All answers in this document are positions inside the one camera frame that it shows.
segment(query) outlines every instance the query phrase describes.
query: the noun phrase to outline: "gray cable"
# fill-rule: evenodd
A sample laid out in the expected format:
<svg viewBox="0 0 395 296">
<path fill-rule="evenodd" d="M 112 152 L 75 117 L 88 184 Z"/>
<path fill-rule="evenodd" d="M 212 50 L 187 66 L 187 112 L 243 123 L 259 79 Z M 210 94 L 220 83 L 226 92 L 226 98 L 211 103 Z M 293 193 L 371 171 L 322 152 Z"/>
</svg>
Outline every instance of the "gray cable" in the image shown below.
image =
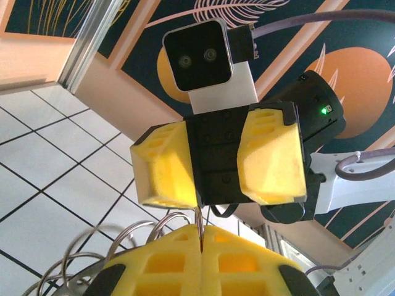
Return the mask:
<svg viewBox="0 0 395 296">
<path fill-rule="evenodd" d="M 336 165 L 335 173 L 340 178 L 349 180 L 349 181 L 366 181 L 366 180 L 379 178 L 379 177 L 387 175 L 388 173 L 395 170 L 395 158 L 392 159 L 390 162 L 386 163 L 385 165 L 383 165 L 379 168 L 376 168 L 372 171 L 367 171 L 365 173 L 356 173 L 356 174 L 346 173 L 343 169 L 344 169 L 344 167 L 346 167 L 352 163 L 355 163 L 358 160 L 365 160 L 365 159 L 370 159 L 373 157 L 380 157 L 380 156 L 387 156 L 387 155 L 395 155 L 395 148 L 361 152 L 359 159 L 358 159 L 358 156 L 356 156 L 356 155 L 348 156 Z"/>
<path fill-rule="evenodd" d="M 348 264 L 350 264 L 351 262 L 353 262 L 360 254 L 362 253 L 359 252 L 358 254 L 352 256 L 351 258 L 347 259 L 346 262 L 344 262 L 342 265 L 336 266 L 336 265 L 318 265 L 318 266 L 314 266 L 311 267 L 310 269 L 308 269 L 304 274 L 306 276 L 308 276 L 310 273 L 312 273 L 313 271 L 316 270 L 321 270 L 321 269 L 333 269 L 333 270 L 342 270 L 343 268 L 345 268 Z"/>
<path fill-rule="evenodd" d="M 320 269 L 341 270 L 342 268 L 340 266 L 336 266 L 336 265 L 319 265 L 319 266 L 314 266 L 314 267 L 311 267 L 310 269 L 308 269 L 305 272 L 305 275 L 308 276 L 313 271 L 320 270 Z"/>
<path fill-rule="evenodd" d="M 252 31 L 252 37 L 256 39 L 278 30 L 326 20 L 379 20 L 395 23 L 395 12 L 379 9 L 349 9 L 298 15 L 258 27 Z"/>
</svg>

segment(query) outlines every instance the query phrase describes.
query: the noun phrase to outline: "yellow plastic part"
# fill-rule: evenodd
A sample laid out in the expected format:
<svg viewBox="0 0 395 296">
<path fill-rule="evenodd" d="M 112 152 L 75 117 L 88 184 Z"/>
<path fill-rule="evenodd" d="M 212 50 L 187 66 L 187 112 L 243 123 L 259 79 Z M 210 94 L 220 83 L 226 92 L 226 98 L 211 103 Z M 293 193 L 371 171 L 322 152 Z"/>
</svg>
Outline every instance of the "yellow plastic part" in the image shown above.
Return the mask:
<svg viewBox="0 0 395 296">
<path fill-rule="evenodd" d="M 237 155 L 241 192 L 261 205 L 286 204 L 306 196 L 297 123 L 285 126 L 283 112 L 248 112 Z"/>
<path fill-rule="evenodd" d="M 202 296 L 291 296 L 278 266 L 300 269 L 295 262 L 221 228 L 205 230 Z"/>
<path fill-rule="evenodd" d="M 112 296 L 291 296 L 279 265 L 291 260 L 215 226 L 200 252 L 196 225 L 114 258 L 124 264 Z"/>
<path fill-rule="evenodd" d="M 197 207 L 185 121 L 155 129 L 130 151 L 139 203 Z"/>
</svg>

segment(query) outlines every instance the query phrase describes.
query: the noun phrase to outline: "orange circle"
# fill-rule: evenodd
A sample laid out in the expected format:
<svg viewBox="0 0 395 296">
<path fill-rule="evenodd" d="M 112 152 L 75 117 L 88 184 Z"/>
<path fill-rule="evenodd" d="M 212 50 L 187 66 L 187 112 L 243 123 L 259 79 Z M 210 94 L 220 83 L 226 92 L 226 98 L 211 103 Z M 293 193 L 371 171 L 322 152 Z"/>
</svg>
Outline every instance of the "orange circle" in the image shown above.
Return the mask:
<svg viewBox="0 0 395 296">
<path fill-rule="evenodd" d="M 191 101 L 189 100 L 188 93 L 180 91 L 175 84 L 172 68 L 170 67 L 170 63 L 168 62 L 166 52 L 163 47 L 158 55 L 156 69 L 160 84 L 168 96 L 178 102 L 190 104 Z"/>
<path fill-rule="evenodd" d="M 307 70 L 314 70 L 318 59 Z M 321 76 L 329 82 L 335 71 L 338 78 L 335 93 L 343 100 L 345 130 L 337 137 L 352 138 L 371 128 L 383 113 L 391 91 L 391 66 L 379 53 L 349 47 L 325 55 Z"/>
</svg>

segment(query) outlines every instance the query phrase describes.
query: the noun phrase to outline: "camera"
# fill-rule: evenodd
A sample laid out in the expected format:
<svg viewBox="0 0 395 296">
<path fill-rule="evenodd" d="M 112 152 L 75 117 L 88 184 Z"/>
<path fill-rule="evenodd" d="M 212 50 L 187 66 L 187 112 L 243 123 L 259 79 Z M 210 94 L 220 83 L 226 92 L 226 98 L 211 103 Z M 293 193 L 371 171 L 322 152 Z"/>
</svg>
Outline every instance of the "camera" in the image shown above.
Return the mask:
<svg viewBox="0 0 395 296">
<path fill-rule="evenodd" d="M 212 19 L 170 31 L 164 36 L 163 45 L 181 91 L 226 83 L 232 76 L 223 20 Z"/>
</svg>

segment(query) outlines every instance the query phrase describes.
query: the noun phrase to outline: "coiled wire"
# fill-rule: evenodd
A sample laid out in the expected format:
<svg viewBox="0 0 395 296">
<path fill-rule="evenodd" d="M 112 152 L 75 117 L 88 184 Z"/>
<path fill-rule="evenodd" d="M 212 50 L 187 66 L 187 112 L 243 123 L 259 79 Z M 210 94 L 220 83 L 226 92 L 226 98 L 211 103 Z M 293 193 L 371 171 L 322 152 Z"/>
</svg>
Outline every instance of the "coiled wire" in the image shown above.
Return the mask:
<svg viewBox="0 0 395 296">
<path fill-rule="evenodd" d="M 126 227 L 125 229 L 122 228 L 121 226 L 118 225 L 113 225 L 113 224 L 108 224 L 108 225 L 100 225 L 96 226 L 94 228 L 89 228 L 86 229 L 85 231 L 81 232 L 74 240 L 70 243 L 70 245 L 67 247 L 65 251 L 65 255 L 62 259 L 59 261 L 55 262 L 43 275 L 43 277 L 36 283 L 34 283 L 31 287 L 29 287 L 25 293 L 22 294 L 22 296 L 29 296 L 34 290 L 36 290 L 36 296 L 42 296 L 43 295 L 43 287 L 45 283 L 50 282 L 50 281 L 56 281 L 58 279 L 62 279 L 64 282 L 64 287 L 68 291 L 68 295 L 74 295 L 74 296 L 80 296 L 82 295 L 81 290 L 76 290 L 75 286 L 71 285 L 71 280 L 74 279 L 78 281 L 78 284 L 85 285 L 86 288 L 89 286 L 89 282 L 94 279 L 94 277 L 97 276 L 98 273 L 96 274 L 90 274 L 90 280 L 87 281 L 83 278 L 83 276 L 78 277 L 78 274 L 69 274 L 67 273 L 67 266 L 69 265 L 71 260 L 74 260 L 76 258 L 81 258 L 81 257 L 91 257 L 91 258 L 96 258 L 99 261 L 102 262 L 102 265 L 104 266 L 109 260 L 111 260 L 114 256 L 116 256 L 115 251 L 117 247 L 121 244 L 121 242 L 128 237 L 129 241 L 132 244 L 132 248 L 134 249 L 137 247 L 136 242 L 133 238 L 132 232 L 138 228 L 146 227 L 146 226 L 153 226 L 152 231 L 148 235 L 146 243 L 150 243 L 160 236 L 164 235 L 163 228 L 165 225 L 170 221 L 175 218 L 183 218 L 187 224 L 191 224 L 191 220 L 189 216 L 187 216 L 184 213 L 181 212 L 174 212 L 169 215 L 166 215 L 163 217 L 158 223 L 153 222 L 153 221 L 148 221 L 148 220 L 143 220 L 139 221 L 136 223 L 133 223 Z M 201 239 L 201 247 L 202 247 L 202 238 L 203 238 L 203 231 L 204 228 L 202 227 L 203 225 L 203 220 L 202 220 L 202 215 L 200 208 L 196 209 L 196 216 L 195 216 L 195 222 L 197 224 L 198 228 L 198 233 L 199 233 L 199 238 Z M 76 252 L 71 254 L 72 250 L 75 248 L 75 246 L 81 242 L 85 237 L 92 236 L 96 231 L 104 231 L 104 230 L 115 230 L 115 231 L 120 231 L 120 234 L 115 238 L 114 242 L 111 244 L 109 251 L 106 256 L 102 256 L 98 253 L 93 253 L 93 252 Z M 58 267 L 61 266 L 60 268 L 60 273 L 56 275 L 51 275 L 51 273 Z"/>
</svg>

